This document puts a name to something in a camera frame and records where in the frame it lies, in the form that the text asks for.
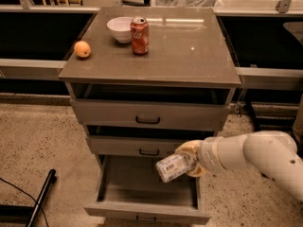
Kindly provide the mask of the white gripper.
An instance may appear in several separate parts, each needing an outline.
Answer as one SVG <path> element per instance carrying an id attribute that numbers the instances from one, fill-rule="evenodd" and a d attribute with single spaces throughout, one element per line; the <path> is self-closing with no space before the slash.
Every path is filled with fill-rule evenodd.
<path id="1" fill-rule="evenodd" d="M 203 141 L 187 141 L 175 150 L 176 153 L 190 156 L 196 156 L 198 153 L 200 164 L 187 172 L 189 177 L 199 178 L 208 171 L 215 174 L 224 171 L 218 153 L 218 145 L 221 140 L 221 137 L 208 137 Z"/>

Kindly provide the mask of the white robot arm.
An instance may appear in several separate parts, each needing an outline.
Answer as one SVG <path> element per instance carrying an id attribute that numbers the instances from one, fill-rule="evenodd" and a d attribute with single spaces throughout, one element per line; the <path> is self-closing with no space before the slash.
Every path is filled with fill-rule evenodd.
<path id="1" fill-rule="evenodd" d="M 207 137 L 182 144 L 176 153 L 196 156 L 191 176 L 255 167 L 266 177 L 303 201 L 303 161 L 294 139 L 283 131 L 257 131 L 231 137 Z"/>

